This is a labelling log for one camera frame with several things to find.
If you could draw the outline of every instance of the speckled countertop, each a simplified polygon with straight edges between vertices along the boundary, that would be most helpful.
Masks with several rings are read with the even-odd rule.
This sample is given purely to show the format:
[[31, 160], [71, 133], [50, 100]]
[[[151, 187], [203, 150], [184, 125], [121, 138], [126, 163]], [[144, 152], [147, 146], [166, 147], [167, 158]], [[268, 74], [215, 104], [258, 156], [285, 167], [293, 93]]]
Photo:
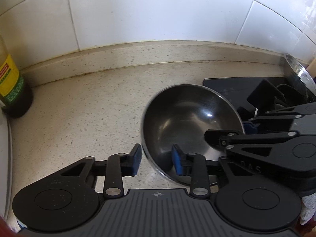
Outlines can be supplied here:
[[[34, 102], [23, 117], [12, 120], [12, 197], [23, 187], [85, 156], [105, 160], [128, 153], [140, 143], [145, 105], [173, 84], [202, 84], [205, 78], [282, 76], [279, 66], [245, 62], [174, 62], [91, 73], [33, 89]], [[102, 192], [104, 178], [96, 190]], [[143, 155], [128, 188], [177, 188]], [[12, 209], [9, 225], [18, 230]]]

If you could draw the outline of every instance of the yellow label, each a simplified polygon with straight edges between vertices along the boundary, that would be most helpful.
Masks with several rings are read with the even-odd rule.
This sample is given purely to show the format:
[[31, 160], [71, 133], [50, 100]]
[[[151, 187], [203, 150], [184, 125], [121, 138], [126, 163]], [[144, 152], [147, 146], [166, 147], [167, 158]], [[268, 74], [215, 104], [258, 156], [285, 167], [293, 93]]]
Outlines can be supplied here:
[[16, 68], [15, 63], [9, 54], [0, 67], [0, 94], [2, 96], [6, 96], [12, 91], [19, 79], [19, 75], [19, 70]]

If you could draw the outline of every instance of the compass logo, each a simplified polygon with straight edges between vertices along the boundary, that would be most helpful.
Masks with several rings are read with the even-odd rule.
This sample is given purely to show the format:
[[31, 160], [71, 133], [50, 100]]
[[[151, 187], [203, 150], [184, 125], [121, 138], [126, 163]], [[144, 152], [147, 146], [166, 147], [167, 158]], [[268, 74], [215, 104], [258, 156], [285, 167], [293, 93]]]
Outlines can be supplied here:
[[159, 198], [159, 197], [162, 196], [163, 194], [162, 194], [161, 192], [155, 192], [153, 195], [156, 196], [157, 198]]

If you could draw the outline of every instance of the stainless steel rim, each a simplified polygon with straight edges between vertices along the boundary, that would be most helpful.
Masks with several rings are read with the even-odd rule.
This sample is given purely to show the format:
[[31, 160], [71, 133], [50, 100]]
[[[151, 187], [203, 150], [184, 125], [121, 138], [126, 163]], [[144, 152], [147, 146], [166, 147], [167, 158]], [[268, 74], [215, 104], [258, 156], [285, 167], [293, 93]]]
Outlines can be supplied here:
[[[301, 77], [293, 70], [291, 63], [289, 63], [287, 57], [290, 57], [293, 60], [296, 60], [298, 63], [298, 66], [300, 67], [300, 70], [302, 70], [304, 72], [304, 74], [306, 75], [306, 77], [308, 78], [308, 80], [312, 83], [313, 87], [311, 89], [311, 87], [309, 87], [308, 85], [306, 85], [306, 83], [301, 79]], [[286, 60], [286, 62], [290, 65], [292, 71], [297, 74], [298, 78], [301, 80], [301, 82], [312, 92], [312, 94], [314, 94], [316, 96], [316, 84], [314, 82], [314, 80], [312, 79], [312, 77], [309, 75], [309, 73], [307, 72], [307, 70], [302, 66], [302, 64], [300, 64], [300, 62], [294, 58], [292, 55], [288, 54], [288, 53], [284, 53], [284, 58]]]
[[162, 90], [160, 90], [158, 93], [156, 93], [156, 95], [154, 95], [150, 100], [149, 102], [147, 103], [147, 105], [145, 106], [145, 109], [143, 111], [143, 114], [142, 114], [142, 120], [141, 120], [141, 129], [140, 129], [140, 136], [141, 136], [141, 142], [142, 142], [142, 147], [143, 147], [143, 151], [149, 161], [149, 163], [154, 167], [154, 169], [156, 169], [163, 177], [165, 177], [166, 179], [168, 179], [169, 181], [171, 182], [176, 182], [178, 184], [181, 184], [181, 185], [186, 185], [185, 183], [182, 183], [180, 181], [176, 181], [174, 179], [171, 179], [167, 174], [165, 174], [162, 169], [154, 162], [153, 158], [151, 157], [149, 151], [148, 151], [148, 148], [145, 144], [145, 138], [144, 138], [144, 132], [143, 132], [143, 129], [144, 129], [144, 120], [145, 120], [145, 114], [147, 112], [147, 109], [149, 107], [149, 105], [151, 104], [151, 102], [159, 95], [161, 94], [162, 92], [164, 92], [165, 90], [167, 89], [170, 89], [172, 87], [175, 87], [175, 86], [194, 86], [194, 87], [199, 87], [199, 88], [203, 88], [203, 89], [206, 89], [206, 90], [209, 90], [211, 92], [213, 92], [214, 94], [216, 94], [218, 97], [220, 97], [222, 100], [224, 100], [225, 102], [227, 102], [227, 104], [233, 109], [233, 111], [236, 113], [238, 119], [239, 119], [239, 122], [241, 124], [241, 127], [242, 127], [242, 132], [245, 133], [245, 129], [244, 129], [244, 125], [243, 125], [243, 122], [241, 120], [241, 117], [239, 116], [238, 112], [236, 111], [236, 109], [232, 106], [232, 104], [224, 97], [222, 96], [220, 93], [214, 91], [213, 89], [211, 88], [208, 88], [208, 87], [205, 87], [205, 86], [201, 86], [201, 85], [195, 85], [195, 84], [175, 84], [175, 85], [171, 85], [171, 86], [168, 86]]
[[11, 201], [11, 192], [12, 192], [12, 169], [13, 169], [13, 149], [12, 149], [12, 131], [9, 120], [8, 121], [8, 149], [9, 149], [9, 161], [8, 161], [8, 189], [7, 189], [7, 199], [6, 199], [6, 208], [4, 211], [4, 219], [7, 219], [9, 209], [10, 209], [10, 201]]

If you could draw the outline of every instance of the white appliance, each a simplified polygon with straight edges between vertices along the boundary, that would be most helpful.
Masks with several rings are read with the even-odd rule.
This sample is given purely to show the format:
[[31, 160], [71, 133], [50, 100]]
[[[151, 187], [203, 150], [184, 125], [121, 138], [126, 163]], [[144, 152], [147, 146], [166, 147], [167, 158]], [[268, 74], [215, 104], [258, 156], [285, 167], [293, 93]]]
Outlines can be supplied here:
[[0, 109], [0, 215], [8, 216], [12, 185], [12, 138], [6, 115]]

